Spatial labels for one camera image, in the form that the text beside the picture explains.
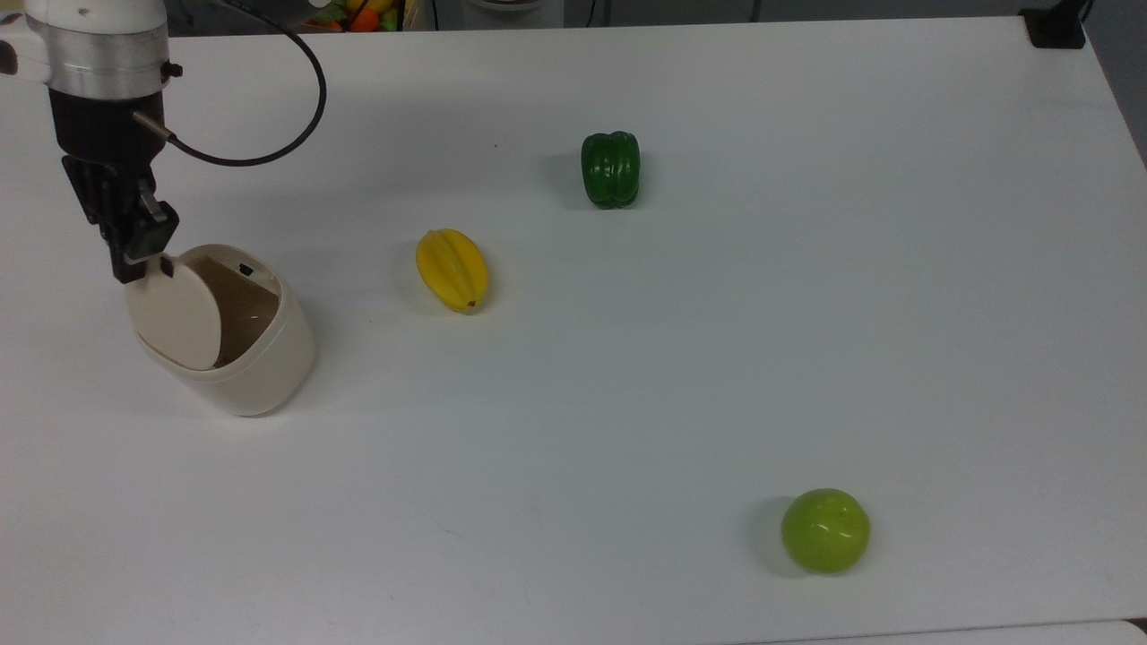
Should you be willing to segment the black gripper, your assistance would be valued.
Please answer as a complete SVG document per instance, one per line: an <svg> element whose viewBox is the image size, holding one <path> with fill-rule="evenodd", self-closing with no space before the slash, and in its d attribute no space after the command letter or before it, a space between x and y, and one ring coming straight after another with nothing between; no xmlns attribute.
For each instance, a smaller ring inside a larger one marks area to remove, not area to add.
<svg viewBox="0 0 1147 645"><path fill-rule="evenodd" d="M159 91L138 99L75 98L49 90L62 163L83 215L109 241L115 278L141 280L147 261L167 249L179 216L155 197L153 162L165 146L136 114L164 123Z"/></svg>

